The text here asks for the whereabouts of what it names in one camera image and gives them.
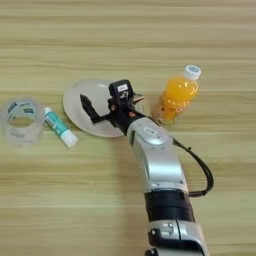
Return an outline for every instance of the orange juice bottle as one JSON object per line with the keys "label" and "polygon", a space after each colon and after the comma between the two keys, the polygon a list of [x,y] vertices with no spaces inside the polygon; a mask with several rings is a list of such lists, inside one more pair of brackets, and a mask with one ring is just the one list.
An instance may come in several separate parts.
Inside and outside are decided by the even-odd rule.
{"label": "orange juice bottle", "polygon": [[158,123],[172,123],[193,100],[198,91],[197,79],[201,69],[194,65],[185,67],[181,76],[170,79],[166,90],[152,109],[152,116]]}

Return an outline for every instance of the orange liquid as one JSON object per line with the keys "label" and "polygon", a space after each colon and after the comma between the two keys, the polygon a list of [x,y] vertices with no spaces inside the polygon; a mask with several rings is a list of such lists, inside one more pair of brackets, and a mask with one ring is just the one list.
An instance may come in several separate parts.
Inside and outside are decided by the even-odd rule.
{"label": "orange liquid", "polygon": [[153,117],[160,121],[173,121],[193,100],[198,91],[198,83],[178,76],[168,81],[166,90],[153,109]]}

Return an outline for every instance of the white plate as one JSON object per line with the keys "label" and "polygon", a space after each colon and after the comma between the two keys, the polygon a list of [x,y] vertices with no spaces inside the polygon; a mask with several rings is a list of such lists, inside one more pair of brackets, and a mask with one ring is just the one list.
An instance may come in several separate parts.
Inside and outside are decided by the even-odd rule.
{"label": "white plate", "polygon": [[81,80],[71,86],[64,94],[63,107],[69,119],[81,130],[101,137],[119,137],[123,133],[105,121],[93,124],[90,117],[83,110],[80,94],[87,96],[96,112],[101,115],[109,113],[108,99],[111,98],[107,80]]}

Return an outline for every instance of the black cable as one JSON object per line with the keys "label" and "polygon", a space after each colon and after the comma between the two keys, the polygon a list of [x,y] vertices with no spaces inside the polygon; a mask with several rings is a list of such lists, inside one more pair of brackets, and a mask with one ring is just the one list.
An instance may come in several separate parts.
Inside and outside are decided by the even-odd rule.
{"label": "black cable", "polygon": [[199,197],[199,196],[204,196],[206,195],[214,186],[214,178],[213,178],[213,175],[212,175],[212,172],[210,170],[210,168],[206,165],[206,163],[200,159],[192,150],[191,150],[191,147],[186,147],[184,146],[183,144],[181,144],[179,141],[177,141],[176,139],[173,139],[173,144],[175,146],[178,146],[182,149],[184,149],[186,152],[188,152],[195,160],[196,162],[200,165],[200,167],[202,168],[204,174],[205,174],[205,177],[206,177],[206,180],[207,180],[207,186],[206,186],[206,189],[204,190],[199,190],[199,191],[192,191],[192,192],[189,192],[189,196],[190,197]]}

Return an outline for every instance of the tube cap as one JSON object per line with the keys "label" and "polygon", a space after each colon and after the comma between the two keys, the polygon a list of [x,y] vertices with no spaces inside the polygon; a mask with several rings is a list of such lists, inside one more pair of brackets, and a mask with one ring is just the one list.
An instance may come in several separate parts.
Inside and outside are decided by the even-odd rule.
{"label": "tube cap", "polygon": [[184,76],[187,79],[193,80],[193,81],[196,81],[200,77],[201,73],[202,73],[201,69],[194,65],[188,65],[185,67],[185,70],[184,70]]}
{"label": "tube cap", "polygon": [[60,138],[69,148],[73,147],[78,141],[78,138],[70,130],[63,132]]}

